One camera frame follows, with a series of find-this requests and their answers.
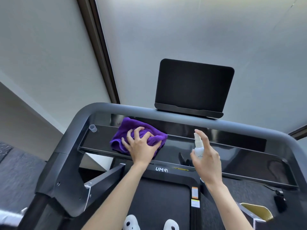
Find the white slipper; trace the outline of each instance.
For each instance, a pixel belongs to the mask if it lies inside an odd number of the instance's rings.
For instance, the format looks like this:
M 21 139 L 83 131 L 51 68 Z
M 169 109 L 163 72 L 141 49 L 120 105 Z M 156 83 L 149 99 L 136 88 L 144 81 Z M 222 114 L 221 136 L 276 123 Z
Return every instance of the white slipper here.
M 179 226 L 174 220 L 167 220 L 163 230 L 179 230 Z
M 122 226 L 122 230 L 140 230 L 138 221 L 134 215 L 128 215 Z

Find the purple towel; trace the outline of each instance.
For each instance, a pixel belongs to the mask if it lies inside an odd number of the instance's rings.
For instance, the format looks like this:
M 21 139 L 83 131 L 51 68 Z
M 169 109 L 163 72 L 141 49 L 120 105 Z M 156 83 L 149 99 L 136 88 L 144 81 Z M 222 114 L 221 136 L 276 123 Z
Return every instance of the purple towel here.
M 141 121 L 130 119 L 129 117 L 126 117 L 123 119 L 122 124 L 118 128 L 118 131 L 116 132 L 116 134 L 113 136 L 112 140 L 110 141 L 111 148 L 123 154 L 130 155 L 128 150 L 122 144 L 122 137 L 124 137 L 125 141 L 128 143 L 127 132 L 130 129 L 133 129 L 133 131 L 131 132 L 131 137 L 134 139 L 134 130 L 138 127 L 145 128 L 144 130 L 140 130 L 140 138 L 142 138 L 148 131 L 154 135 L 153 137 L 152 136 L 149 137 L 149 139 L 147 140 L 147 144 L 149 146 L 154 146 L 160 140 L 162 140 L 162 142 L 159 148 L 161 148 L 165 144 L 166 139 L 167 139 L 167 134 L 157 130 L 156 128 L 154 128 L 153 126 L 150 126 L 147 123 L 143 123 Z

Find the treadmill belt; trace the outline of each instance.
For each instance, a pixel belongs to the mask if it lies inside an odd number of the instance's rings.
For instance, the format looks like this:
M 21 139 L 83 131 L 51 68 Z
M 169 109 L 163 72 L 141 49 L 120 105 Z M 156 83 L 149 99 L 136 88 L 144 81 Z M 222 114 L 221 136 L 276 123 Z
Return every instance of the treadmill belt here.
M 136 216 L 141 230 L 163 230 L 168 219 L 189 230 L 190 202 L 188 186 L 142 178 L 128 215 Z

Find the spray bottle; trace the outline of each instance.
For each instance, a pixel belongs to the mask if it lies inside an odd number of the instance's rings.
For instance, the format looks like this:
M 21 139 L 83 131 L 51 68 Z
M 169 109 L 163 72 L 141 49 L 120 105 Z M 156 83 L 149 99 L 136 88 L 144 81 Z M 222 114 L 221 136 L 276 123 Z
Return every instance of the spray bottle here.
M 194 133 L 194 138 L 195 138 L 194 152 L 195 152 L 195 155 L 199 159 L 201 159 L 204 153 L 204 144 L 203 144 L 203 141 L 201 140 L 201 137 L 197 133 Z

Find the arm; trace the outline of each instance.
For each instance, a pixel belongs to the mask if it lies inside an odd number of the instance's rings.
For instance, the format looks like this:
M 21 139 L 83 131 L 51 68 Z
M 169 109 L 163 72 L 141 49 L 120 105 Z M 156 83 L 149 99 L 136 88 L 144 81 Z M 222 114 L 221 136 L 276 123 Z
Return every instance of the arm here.
M 155 146 L 148 146 L 147 140 L 153 135 L 147 132 L 140 139 L 139 131 L 143 129 L 138 127 L 134 130 L 134 139 L 131 137 L 132 130 L 128 131 L 127 140 L 130 145 L 122 138 L 122 143 L 130 152 L 134 164 L 82 230 L 122 229 L 140 179 L 161 144 L 159 142 Z
M 220 156 L 209 143 L 202 131 L 195 130 L 204 144 L 204 154 L 200 160 L 194 150 L 191 153 L 193 165 L 201 179 L 205 182 L 221 215 L 226 230 L 252 230 L 252 226 L 232 198 L 228 188 L 222 181 Z

